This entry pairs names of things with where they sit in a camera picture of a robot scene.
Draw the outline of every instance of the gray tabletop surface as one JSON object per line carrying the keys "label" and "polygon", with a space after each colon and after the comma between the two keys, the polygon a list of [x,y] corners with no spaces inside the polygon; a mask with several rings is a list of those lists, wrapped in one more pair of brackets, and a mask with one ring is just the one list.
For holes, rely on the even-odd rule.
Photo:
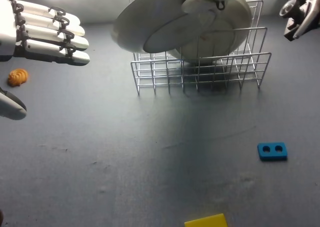
{"label": "gray tabletop surface", "polygon": [[[87,66],[12,59],[0,84],[27,106],[0,119],[5,227],[182,227],[224,213],[229,227],[320,223],[320,31],[289,42],[264,18],[272,59],[261,90],[141,90],[111,25],[85,27]],[[29,72],[11,88],[8,73]],[[285,142],[286,162],[261,162]]]}

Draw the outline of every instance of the blue block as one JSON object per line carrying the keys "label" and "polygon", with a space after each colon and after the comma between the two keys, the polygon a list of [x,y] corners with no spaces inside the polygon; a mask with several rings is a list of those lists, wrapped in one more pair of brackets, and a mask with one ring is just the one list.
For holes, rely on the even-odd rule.
{"label": "blue block", "polygon": [[262,161],[283,161],[288,158],[285,143],[259,143],[258,153]]}

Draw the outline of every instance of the orange swirl object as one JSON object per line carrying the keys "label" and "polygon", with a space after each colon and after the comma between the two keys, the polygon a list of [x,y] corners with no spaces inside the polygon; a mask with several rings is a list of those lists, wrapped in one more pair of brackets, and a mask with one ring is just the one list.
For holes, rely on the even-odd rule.
{"label": "orange swirl object", "polygon": [[20,86],[28,79],[28,72],[23,68],[17,68],[10,72],[8,77],[8,84],[12,87]]}

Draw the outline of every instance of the yellow sponge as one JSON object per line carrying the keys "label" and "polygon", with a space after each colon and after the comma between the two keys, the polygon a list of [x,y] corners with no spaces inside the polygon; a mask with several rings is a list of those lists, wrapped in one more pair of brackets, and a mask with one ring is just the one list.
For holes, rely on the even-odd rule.
{"label": "yellow sponge", "polygon": [[184,223],[185,227],[228,227],[223,213]]}

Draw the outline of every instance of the metal wire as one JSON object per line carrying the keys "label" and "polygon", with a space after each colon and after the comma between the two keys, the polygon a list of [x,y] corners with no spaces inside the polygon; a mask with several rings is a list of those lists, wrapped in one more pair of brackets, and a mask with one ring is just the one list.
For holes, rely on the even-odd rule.
{"label": "metal wire", "polygon": [[[224,84],[227,89],[230,83],[237,82],[239,88],[242,89],[244,83],[249,81],[255,81],[257,87],[260,88],[272,54],[262,52],[267,34],[266,27],[258,27],[263,1],[246,1],[253,14],[250,28],[208,31],[208,33],[248,31],[242,45],[233,52],[229,51],[229,55],[214,56],[215,46],[213,46],[212,57],[199,57],[199,38],[194,60],[183,59],[182,48],[180,48],[180,59],[174,58],[168,52],[134,53],[131,70],[137,93],[140,94],[141,87],[153,87],[156,93],[157,87],[165,86],[168,87],[170,93],[170,86],[174,85],[182,86],[183,91],[186,85],[195,85],[200,91],[202,84],[210,84],[213,90],[217,83]],[[201,65],[202,61],[212,64]]]}

